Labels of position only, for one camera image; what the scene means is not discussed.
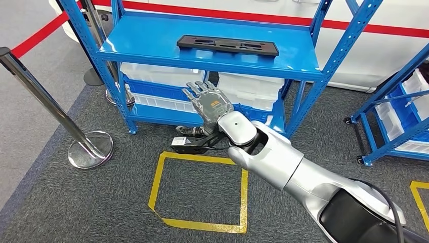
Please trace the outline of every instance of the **chrome stanchion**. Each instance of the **chrome stanchion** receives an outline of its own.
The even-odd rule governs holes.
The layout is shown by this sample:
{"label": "chrome stanchion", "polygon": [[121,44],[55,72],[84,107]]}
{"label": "chrome stanchion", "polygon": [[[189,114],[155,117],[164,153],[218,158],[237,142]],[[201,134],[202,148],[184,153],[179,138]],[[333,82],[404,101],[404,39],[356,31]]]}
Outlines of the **chrome stanchion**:
{"label": "chrome stanchion", "polygon": [[70,163],[80,169],[94,168],[113,154],[112,137],[102,131],[84,134],[37,79],[7,47],[0,47],[0,63],[64,126],[76,140],[68,149]]}
{"label": "chrome stanchion", "polygon": [[[95,9],[94,4],[92,3],[91,0],[82,0],[81,2],[82,2],[82,6],[85,8],[91,28],[94,30],[94,36],[95,36],[96,42],[98,46],[101,46],[106,40],[106,33],[104,32],[103,25],[101,23],[100,17],[98,16],[97,10]],[[112,62],[112,61],[107,61],[106,63],[107,63],[107,67],[112,73],[113,79],[115,80],[116,88],[119,89],[119,77],[118,77],[117,65],[115,62]],[[106,90],[106,98],[110,103],[115,104],[115,101],[112,99],[112,96],[109,90]],[[135,102],[134,97],[127,89],[125,89],[125,100],[126,100],[127,106],[133,105]]]}

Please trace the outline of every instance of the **white storage bin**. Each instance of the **white storage bin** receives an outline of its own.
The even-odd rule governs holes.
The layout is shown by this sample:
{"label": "white storage bin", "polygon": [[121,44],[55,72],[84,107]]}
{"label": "white storage bin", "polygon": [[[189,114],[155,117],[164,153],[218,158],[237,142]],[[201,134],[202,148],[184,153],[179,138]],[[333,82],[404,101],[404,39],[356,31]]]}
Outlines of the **white storage bin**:
{"label": "white storage bin", "polygon": [[279,89],[284,85],[284,79],[278,77],[264,77],[237,73],[219,73],[218,88],[220,90],[234,90],[256,95],[269,96],[277,99]]}
{"label": "white storage bin", "polygon": [[255,95],[240,91],[222,90],[233,104],[241,104],[259,110],[272,111],[273,104],[277,101],[277,96],[273,99],[263,95]]}
{"label": "white storage bin", "polygon": [[383,122],[389,140],[392,141],[393,139],[404,133],[401,121],[399,120],[399,117],[390,102],[385,102],[376,105],[375,110],[377,111],[380,120]]}
{"label": "white storage bin", "polygon": [[416,153],[429,153],[429,143],[410,140],[398,146],[395,150]]}
{"label": "white storage bin", "polygon": [[136,99],[136,104],[148,105],[159,108],[165,108],[170,110],[185,111],[191,113],[197,113],[191,102],[175,100],[151,95],[143,95],[137,93],[131,93]]}
{"label": "white storage bin", "polygon": [[[413,75],[407,81],[402,83],[405,93],[412,94],[420,91],[429,90],[429,84],[421,75],[420,70],[416,69]],[[411,98],[417,109],[418,116],[421,120],[429,117],[429,95],[416,96]]]}
{"label": "white storage bin", "polygon": [[203,81],[204,71],[123,62],[120,68],[129,79],[186,87],[186,83]]}
{"label": "white storage bin", "polygon": [[[398,115],[396,115],[396,112],[390,102],[382,103],[376,106],[375,110],[377,111],[378,116],[383,122],[390,141],[404,133],[401,121],[399,120]],[[395,148],[395,150],[416,153],[429,153],[429,143],[409,140]]]}

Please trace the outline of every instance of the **robot finger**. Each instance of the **robot finger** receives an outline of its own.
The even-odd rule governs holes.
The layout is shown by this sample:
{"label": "robot finger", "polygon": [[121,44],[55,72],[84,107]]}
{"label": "robot finger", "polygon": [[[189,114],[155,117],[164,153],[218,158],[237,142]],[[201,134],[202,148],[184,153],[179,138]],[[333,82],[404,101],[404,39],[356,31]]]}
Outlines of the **robot finger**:
{"label": "robot finger", "polygon": [[195,82],[195,84],[198,85],[202,91],[207,90],[207,86],[203,84],[201,81],[197,81]]}
{"label": "robot finger", "polygon": [[209,89],[214,90],[216,89],[216,87],[214,86],[214,84],[212,84],[210,81],[206,81],[205,84],[208,86]]}
{"label": "robot finger", "polygon": [[182,91],[183,91],[183,93],[185,93],[185,95],[188,97],[188,99],[190,99],[190,100],[194,100],[195,99],[195,97],[192,95],[191,92],[189,92],[189,90],[183,88]]}
{"label": "robot finger", "polygon": [[186,84],[188,87],[190,87],[192,89],[192,91],[197,95],[200,96],[201,95],[201,91],[198,89],[198,87],[196,87],[195,84],[189,82]]}

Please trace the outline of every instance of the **shelf unit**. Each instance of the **shelf unit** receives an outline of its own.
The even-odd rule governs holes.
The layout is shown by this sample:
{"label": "shelf unit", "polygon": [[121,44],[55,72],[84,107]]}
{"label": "shelf unit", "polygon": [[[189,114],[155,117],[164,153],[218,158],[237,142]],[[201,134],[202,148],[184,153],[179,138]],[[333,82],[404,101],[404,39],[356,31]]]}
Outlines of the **shelf unit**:
{"label": "shelf unit", "polygon": [[[398,157],[406,157],[406,158],[415,158],[422,160],[429,160],[429,154],[426,153],[418,153],[418,152],[410,152],[410,151],[400,151],[395,150],[401,144],[412,140],[415,136],[422,134],[423,132],[427,132],[429,129],[429,118],[421,120],[417,114],[417,110],[412,103],[413,97],[418,97],[422,95],[429,94],[429,90],[420,91],[413,94],[405,94],[405,92],[395,92],[398,88],[402,89],[402,81],[404,81],[407,77],[409,77],[415,69],[429,57],[429,44],[427,44],[414,58],[412,58],[399,72],[397,72],[379,91],[377,91],[355,114],[351,117],[346,117],[345,122],[347,124],[357,125],[361,122],[365,134],[368,138],[368,142],[371,148],[371,152],[369,154],[363,154],[362,156],[358,156],[358,162],[363,163],[366,166],[371,166],[372,162],[378,158],[381,158],[385,155],[398,156]],[[410,127],[405,129],[404,133],[400,134],[398,137],[394,139],[389,139],[386,128],[381,121],[378,113],[375,110],[376,105],[385,103],[385,102],[394,102],[395,100],[406,99],[405,103],[411,102],[409,109],[411,110],[410,114],[405,116],[402,120],[411,120],[415,119],[418,122],[413,124]],[[377,120],[377,124],[381,131],[382,137],[384,139],[384,145],[378,147],[374,135],[372,133],[371,127],[368,122],[368,114],[374,113],[375,119]]]}
{"label": "shelf unit", "polygon": [[[106,61],[284,78],[285,85],[279,92],[280,99],[274,104],[273,117],[267,125],[288,138],[298,129],[382,2],[382,0],[364,0],[361,6],[358,6],[355,0],[343,0],[349,5],[353,18],[325,68],[320,70],[315,46],[331,1],[325,0],[319,4],[310,26],[295,26],[125,11],[122,0],[112,0],[114,28],[104,43],[98,47],[75,0],[60,0],[116,102],[130,133],[137,132],[135,124],[137,121],[196,126],[200,125],[202,120],[196,114],[138,104],[129,111],[125,104],[123,74],[119,73],[119,89],[117,89],[106,67]],[[280,53],[273,58],[202,49],[180,50],[176,46],[176,41],[185,34],[274,42]],[[289,123],[286,124],[283,100],[294,80],[301,82],[301,85]],[[303,98],[306,81],[312,81],[313,84],[308,95]]]}

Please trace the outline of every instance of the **blue plastic bin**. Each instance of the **blue plastic bin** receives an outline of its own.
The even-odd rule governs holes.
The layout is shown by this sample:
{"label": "blue plastic bin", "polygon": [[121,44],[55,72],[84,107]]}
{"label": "blue plastic bin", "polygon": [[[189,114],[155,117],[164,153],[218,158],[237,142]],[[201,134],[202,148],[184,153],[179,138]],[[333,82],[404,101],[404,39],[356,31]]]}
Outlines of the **blue plastic bin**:
{"label": "blue plastic bin", "polygon": [[[390,94],[388,94],[388,97],[392,98],[401,95],[406,95],[404,88],[402,87],[402,83],[400,83],[396,87],[396,89],[394,89]],[[404,131],[421,122],[414,103],[411,103],[410,105],[406,106],[409,101],[411,101],[411,98],[395,99],[390,101],[393,109],[398,115],[399,120],[401,121],[401,125]],[[411,140],[429,142],[429,131],[425,131],[419,135],[416,135]]]}
{"label": "blue plastic bin", "polygon": [[[175,100],[189,101],[188,97],[182,92],[183,87],[163,85],[152,82],[144,82],[129,79],[124,75],[124,81],[130,86],[132,93],[152,95]],[[267,121],[270,111],[258,110],[245,105],[234,104],[234,109],[243,113],[250,120],[258,120],[262,123]]]}

